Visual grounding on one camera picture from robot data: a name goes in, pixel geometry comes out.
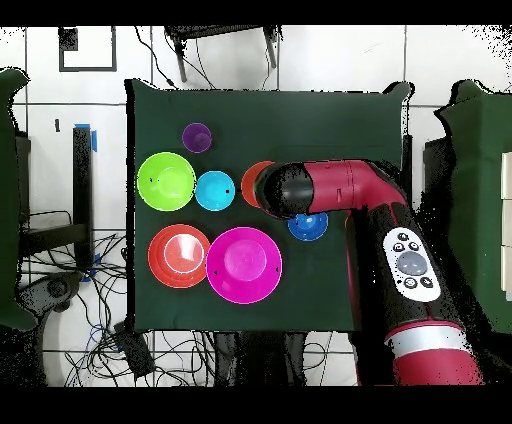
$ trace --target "red robot arm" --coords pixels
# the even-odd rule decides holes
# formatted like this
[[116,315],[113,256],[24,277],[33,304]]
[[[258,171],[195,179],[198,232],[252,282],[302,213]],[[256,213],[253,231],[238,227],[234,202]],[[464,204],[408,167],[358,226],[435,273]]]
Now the red robot arm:
[[[273,164],[256,178],[254,193],[262,209],[280,219],[347,210],[355,325],[362,331],[378,327],[382,342],[393,353],[396,384],[483,384],[446,283],[406,196],[376,165],[363,160]],[[374,317],[365,321],[361,313],[364,291],[371,292],[367,298],[377,299],[373,313],[381,315],[378,324]]]

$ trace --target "light blue bowl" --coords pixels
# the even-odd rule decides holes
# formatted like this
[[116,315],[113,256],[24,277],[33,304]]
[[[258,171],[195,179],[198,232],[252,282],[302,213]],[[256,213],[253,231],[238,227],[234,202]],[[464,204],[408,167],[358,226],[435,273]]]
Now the light blue bowl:
[[226,209],[235,198],[235,184],[221,171],[208,171],[197,180],[196,200],[209,211]]

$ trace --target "green panel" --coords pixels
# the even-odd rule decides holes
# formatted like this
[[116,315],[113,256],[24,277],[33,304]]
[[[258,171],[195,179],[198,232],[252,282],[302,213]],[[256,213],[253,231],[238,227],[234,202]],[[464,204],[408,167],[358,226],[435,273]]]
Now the green panel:
[[[135,167],[150,155],[183,155],[199,177],[221,170],[240,186],[255,162],[368,158],[400,166],[401,108],[409,84],[387,94],[162,91],[133,80],[135,94]],[[181,133],[203,122],[213,147],[189,153]],[[224,211],[208,212],[195,199],[176,212],[150,209],[135,193],[135,305],[137,329],[338,330],[353,323],[347,289],[345,212],[329,214],[329,228],[312,243],[296,240],[286,222],[245,203],[240,193]],[[197,286],[171,289],[147,265],[147,249],[163,227],[197,227],[210,241],[236,226],[266,232],[280,248],[283,274],[263,301],[235,305],[220,298],[207,279]]]
[[442,112],[457,164],[449,242],[494,331],[512,334],[512,303],[501,290],[501,154],[512,151],[512,96],[465,81]]
[[18,281],[20,197],[16,139],[10,107],[14,95],[27,84],[27,81],[25,74],[17,69],[0,69],[0,325],[19,330],[30,330],[36,325],[32,314],[21,309],[14,298],[14,288]]

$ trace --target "green bowl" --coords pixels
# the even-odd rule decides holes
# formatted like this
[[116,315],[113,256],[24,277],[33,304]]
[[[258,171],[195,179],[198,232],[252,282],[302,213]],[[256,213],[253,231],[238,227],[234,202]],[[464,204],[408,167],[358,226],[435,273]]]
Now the green bowl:
[[176,153],[162,152],[147,158],[137,174],[140,197],[153,209],[178,210],[194,197],[196,174]]

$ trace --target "chair leg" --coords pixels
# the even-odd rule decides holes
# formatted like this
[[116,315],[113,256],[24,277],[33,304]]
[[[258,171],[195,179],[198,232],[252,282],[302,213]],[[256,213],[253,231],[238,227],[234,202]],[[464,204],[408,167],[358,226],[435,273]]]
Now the chair leg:
[[276,56],[274,54],[274,47],[272,46],[271,34],[266,28],[263,28],[263,34],[265,35],[265,42],[267,43],[267,51],[270,60],[270,66],[272,66],[272,69],[275,69],[277,64]]
[[181,76],[181,82],[186,83],[187,82],[187,74],[185,73],[185,63],[183,61],[183,55],[185,54],[183,52],[183,47],[179,40],[173,40],[174,42],[174,50],[176,52],[176,58],[178,59],[178,67],[180,68],[180,76]]

